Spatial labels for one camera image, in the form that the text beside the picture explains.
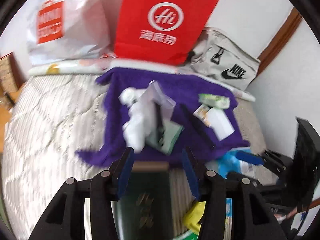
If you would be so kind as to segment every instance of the green passport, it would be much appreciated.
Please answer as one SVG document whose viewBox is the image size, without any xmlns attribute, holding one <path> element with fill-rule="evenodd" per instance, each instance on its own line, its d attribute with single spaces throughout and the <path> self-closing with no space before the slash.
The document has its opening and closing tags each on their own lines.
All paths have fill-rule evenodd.
<svg viewBox="0 0 320 240">
<path fill-rule="evenodd" d="M 119 240 L 172 239 L 169 173 L 131 173 L 113 214 Z"/>
</svg>

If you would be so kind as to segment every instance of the blue gripper pad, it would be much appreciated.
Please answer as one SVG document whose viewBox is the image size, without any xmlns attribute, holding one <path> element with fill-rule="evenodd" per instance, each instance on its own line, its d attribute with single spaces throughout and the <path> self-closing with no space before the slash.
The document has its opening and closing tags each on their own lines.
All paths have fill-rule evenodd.
<svg viewBox="0 0 320 240">
<path fill-rule="evenodd" d="M 264 161 L 259 155 L 254 155 L 252 153 L 248 153 L 245 151 L 237 151 L 236 152 L 236 158 L 238 160 L 251 163 L 253 165 L 263 165 Z"/>
<path fill-rule="evenodd" d="M 185 149 L 182 150 L 182 164 L 189 182 L 191 193 L 196 198 L 196 200 L 199 201 L 200 200 L 199 179 L 197 178 L 196 173 L 193 170 L 193 167 L 188 157 L 188 153 Z"/>
<path fill-rule="evenodd" d="M 125 193 L 125 189 L 127 188 L 128 181 L 130 178 L 133 162 L 134 162 L 134 150 L 131 148 L 131 151 L 129 152 L 129 155 L 119 175 L 118 192 L 117 192 L 118 198 L 121 198 Z"/>
</svg>

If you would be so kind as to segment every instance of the bed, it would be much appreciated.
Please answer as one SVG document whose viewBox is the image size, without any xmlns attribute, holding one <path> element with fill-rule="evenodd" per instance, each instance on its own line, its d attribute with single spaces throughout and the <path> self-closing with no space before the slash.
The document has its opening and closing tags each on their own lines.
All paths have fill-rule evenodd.
<svg viewBox="0 0 320 240">
<path fill-rule="evenodd" d="M 102 107 L 107 86 L 98 75 L 65 74 L 31 77 L 25 84 L 6 127 L 2 187 L 7 215 L 18 240 L 28 239 L 52 197 L 69 177 L 92 178 L 103 168 L 84 163 L 75 150 L 99 150 L 105 118 Z M 237 99 L 234 115 L 251 151 L 262 152 L 265 141 L 251 103 Z M 273 183 L 264 167 L 255 168 L 263 183 Z M 170 170 L 175 236 L 186 231 L 181 219 L 193 198 L 185 174 Z M 89 201 L 85 202 L 85 233 L 91 239 Z"/>
</svg>

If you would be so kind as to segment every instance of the white plastic bag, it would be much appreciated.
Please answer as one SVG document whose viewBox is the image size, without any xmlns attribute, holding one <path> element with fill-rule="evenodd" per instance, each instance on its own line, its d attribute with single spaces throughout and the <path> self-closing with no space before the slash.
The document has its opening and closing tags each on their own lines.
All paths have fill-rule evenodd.
<svg viewBox="0 0 320 240">
<path fill-rule="evenodd" d="M 150 82 L 145 90 L 127 88 L 122 91 L 119 100 L 122 105 L 130 107 L 130 120 L 122 130 L 127 146 L 132 147 L 135 153 L 143 150 L 145 139 L 157 128 L 154 102 L 160 105 L 162 120 L 170 120 L 176 106 L 176 102 L 162 92 L 157 81 Z"/>
<path fill-rule="evenodd" d="M 110 43 L 101 0 L 38 0 L 28 17 L 32 65 L 99 58 Z"/>
</svg>

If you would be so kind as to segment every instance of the plastic bag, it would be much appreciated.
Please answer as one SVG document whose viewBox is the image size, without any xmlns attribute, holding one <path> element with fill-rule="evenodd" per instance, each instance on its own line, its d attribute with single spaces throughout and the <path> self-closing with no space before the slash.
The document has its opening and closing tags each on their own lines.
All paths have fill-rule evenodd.
<svg viewBox="0 0 320 240">
<path fill-rule="evenodd" d="M 32 65 L 99 58 L 110 43 L 101 0 L 38 0 L 28 17 Z"/>
<path fill-rule="evenodd" d="M 183 63 L 218 0 L 123 0 L 116 33 L 119 57 Z"/>
<path fill-rule="evenodd" d="M 135 153 L 140 153 L 145 146 L 146 137 L 157 128 L 154 102 L 160 105 L 162 120 L 171 119 L 176 102 L 162 92 L 157 81 L 150 82 L 145 90 L 127 88 L 119 99 L 121 104 L 130 107 L 130 120 L 122 127 L 124 139 L 127 146 L 132 147 Z"/>
</svg>

